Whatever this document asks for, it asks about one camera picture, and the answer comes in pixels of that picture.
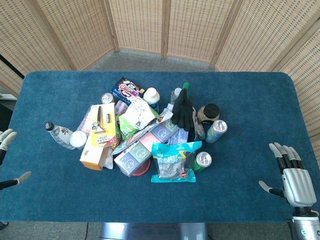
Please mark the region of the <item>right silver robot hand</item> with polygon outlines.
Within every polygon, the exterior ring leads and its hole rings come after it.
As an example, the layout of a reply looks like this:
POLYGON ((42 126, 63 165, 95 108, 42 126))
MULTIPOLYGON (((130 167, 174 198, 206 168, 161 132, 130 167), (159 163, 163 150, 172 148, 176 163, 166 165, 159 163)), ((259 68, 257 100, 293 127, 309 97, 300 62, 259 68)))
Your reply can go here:
POLYGON ((269 194, 285 198, 294 208, 312 207, 317 198, 311 176, 299 154, 293 147, 277 142, 270 143, 269 148, 277 161, 283 189, 268 186, 262 180, 258 182, 260 187, 269 194))

